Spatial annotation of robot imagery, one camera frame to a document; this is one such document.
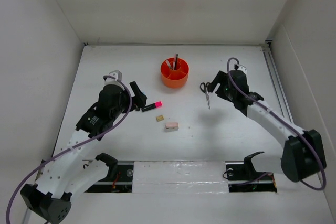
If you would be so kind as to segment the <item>black handled scissors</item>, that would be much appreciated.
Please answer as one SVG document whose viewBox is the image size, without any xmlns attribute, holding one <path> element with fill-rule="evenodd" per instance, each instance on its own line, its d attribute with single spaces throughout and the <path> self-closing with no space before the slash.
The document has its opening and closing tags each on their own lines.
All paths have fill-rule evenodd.
<svg viewBox="0 0 336 224">
<path fill-rule="evenodd" d="M 209 92 L 208 92 L 208 86 L 209 86 L 209 82 L 202 82 L 199 86 L 200 90 L 205 94 L 205 98 L 206 98 L 206 102 L 207 102 L 207 106 L 208 109 L 211 108 L 210 106 L 210 99 L 209 99 Z"/>
</svg>

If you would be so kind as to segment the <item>red clear pen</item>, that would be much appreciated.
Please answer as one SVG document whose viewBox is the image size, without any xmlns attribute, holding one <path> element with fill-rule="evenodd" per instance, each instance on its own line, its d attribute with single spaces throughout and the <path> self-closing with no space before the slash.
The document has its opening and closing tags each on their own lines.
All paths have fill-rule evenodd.
<svg viewBox="0 0 336 224">
<path fill-rule="evenodd" d="M 172 70 L 175 70 L 177 57 L 178 57 L 178 54 L 175 54 L 173 58 L 173 63 L 172 63 Z"/>
</svg>

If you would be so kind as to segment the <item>green clear pen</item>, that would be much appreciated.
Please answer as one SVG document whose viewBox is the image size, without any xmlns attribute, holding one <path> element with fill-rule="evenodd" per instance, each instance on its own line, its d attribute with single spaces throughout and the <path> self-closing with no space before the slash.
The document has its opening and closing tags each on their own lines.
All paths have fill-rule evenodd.
<svg viewBox="0 0 336 224">
<path fill-rule="evenodd" d="M 168 67 L 169 67 L 170 69 L 174 70 L 174 67 L 175 67 L 175 62 L 174 62 L 174 60 L 172 60 L 172 61 L 166 60 L 165 62 L 166 62 L 166 64 L 168 65 Z"/>
</svg>

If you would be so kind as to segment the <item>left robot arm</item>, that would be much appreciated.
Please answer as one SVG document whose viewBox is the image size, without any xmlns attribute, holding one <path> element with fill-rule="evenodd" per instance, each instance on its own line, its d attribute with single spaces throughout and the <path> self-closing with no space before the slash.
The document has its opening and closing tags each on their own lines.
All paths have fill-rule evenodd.
<svg viewBox="0 0 336 224">
<path fill-rule="evenodd" d="M 96 182 L 118 177 L 116 158 L 101 153 L 89 164 L 83 158 L 103 136 L 121 123 L 118 117 L 146 105 L 147 97 L 136 82 L 127 89 L 120 81 L 105 77 L 95 102 L 76 124 L 66 148 L 44 163 L 42 175 L 20 191 L 28 209 L 48 223 L 61 223 L 73 200 Z"/>
</svg>

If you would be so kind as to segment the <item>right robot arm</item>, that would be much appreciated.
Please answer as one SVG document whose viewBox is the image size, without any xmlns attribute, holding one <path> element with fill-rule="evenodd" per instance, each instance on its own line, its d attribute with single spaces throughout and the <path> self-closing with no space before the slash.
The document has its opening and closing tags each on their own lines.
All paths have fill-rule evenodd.
<svg viewBox="0 0 336 224">
<path fill-rule="evenodd" d="M 212 82 L 204 84 L 205 94 L 214 92 L 231 102 L 247 118 L 262 126 L 283 148 L 280 167 L 292 182 L 323 173 L 327 164 L 321 135 L 305 130 L 274 111 L 264 98 L 252 92 L 242 70 L 219 71 Z"/>
</svg>

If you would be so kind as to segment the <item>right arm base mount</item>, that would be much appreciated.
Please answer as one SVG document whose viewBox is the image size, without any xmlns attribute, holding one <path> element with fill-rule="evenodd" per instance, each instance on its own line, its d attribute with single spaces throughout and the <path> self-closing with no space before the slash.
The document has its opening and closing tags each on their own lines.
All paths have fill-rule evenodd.
<svg viewBox="0 0 336 224">
<path fill-rule="evenodd" d="M 258 172 L 251 159 L 264 152 L 255 152 L 243 161 L 225 162 L 222 177 L 228 181 L 230 193 L 277 192 L 275 177 L 271 172 Z"/>
</svg>

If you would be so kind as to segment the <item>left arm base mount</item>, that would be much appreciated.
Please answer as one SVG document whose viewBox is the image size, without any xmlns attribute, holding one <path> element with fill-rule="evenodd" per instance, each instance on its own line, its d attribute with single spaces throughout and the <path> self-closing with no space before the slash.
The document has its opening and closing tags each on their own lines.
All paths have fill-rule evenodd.
<svg viewBox="0 0 336 224">
<path fill-rule="evenodd" d="M 95 160 L 103 161 L 109 168 L 105 178 L 86 190 L 86 193 L 132 193 L 134 161 L 118 161 L 101 153 Z"/>
</svg>

